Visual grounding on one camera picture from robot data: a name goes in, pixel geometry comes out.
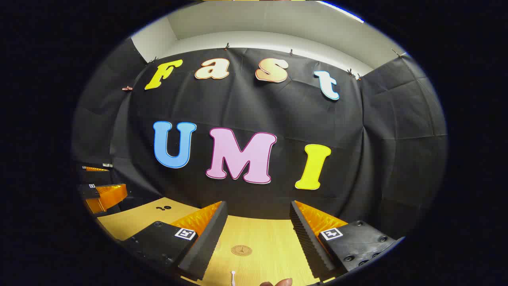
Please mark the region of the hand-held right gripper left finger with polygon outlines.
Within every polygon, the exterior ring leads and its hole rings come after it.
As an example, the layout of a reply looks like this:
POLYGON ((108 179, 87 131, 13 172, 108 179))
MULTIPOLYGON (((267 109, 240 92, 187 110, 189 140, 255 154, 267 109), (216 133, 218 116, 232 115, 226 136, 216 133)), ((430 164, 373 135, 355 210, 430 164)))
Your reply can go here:
POLYGON ((119 244, 158 273, 201 280, 226 219, 227 203, 219 201, 172 223, 154 221, 119 244))

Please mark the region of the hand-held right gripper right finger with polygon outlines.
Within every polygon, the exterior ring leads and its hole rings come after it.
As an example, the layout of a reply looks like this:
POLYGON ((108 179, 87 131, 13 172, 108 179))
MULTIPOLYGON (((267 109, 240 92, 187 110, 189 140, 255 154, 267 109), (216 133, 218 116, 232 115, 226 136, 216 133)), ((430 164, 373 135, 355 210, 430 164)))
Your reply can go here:
POLYGON ((312 275, 319 280, 357 273, 404 240, 365 221, 345 222, 299 201, 291 201, 290 219, 312 275))

